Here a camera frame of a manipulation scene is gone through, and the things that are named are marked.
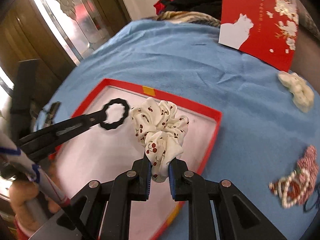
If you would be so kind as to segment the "person left hand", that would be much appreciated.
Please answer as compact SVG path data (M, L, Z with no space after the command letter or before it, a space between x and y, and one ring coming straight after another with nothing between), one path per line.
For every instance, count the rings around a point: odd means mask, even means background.
M44 211L37 199L39 194L38 185L27 179L16 179L9 189L10 205L15 213L18 230L27 237L41 227Z

